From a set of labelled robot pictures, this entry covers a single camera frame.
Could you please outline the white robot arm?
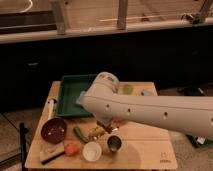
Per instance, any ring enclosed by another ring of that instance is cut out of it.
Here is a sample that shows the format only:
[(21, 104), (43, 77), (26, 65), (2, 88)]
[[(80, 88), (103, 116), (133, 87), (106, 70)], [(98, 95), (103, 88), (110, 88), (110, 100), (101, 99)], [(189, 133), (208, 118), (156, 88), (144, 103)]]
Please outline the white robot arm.
[(213, 97), (127, 95), (119, 87), (114, 74), (101, 72), (81, 106), (105, 127), (121, 119), (213, 140)]

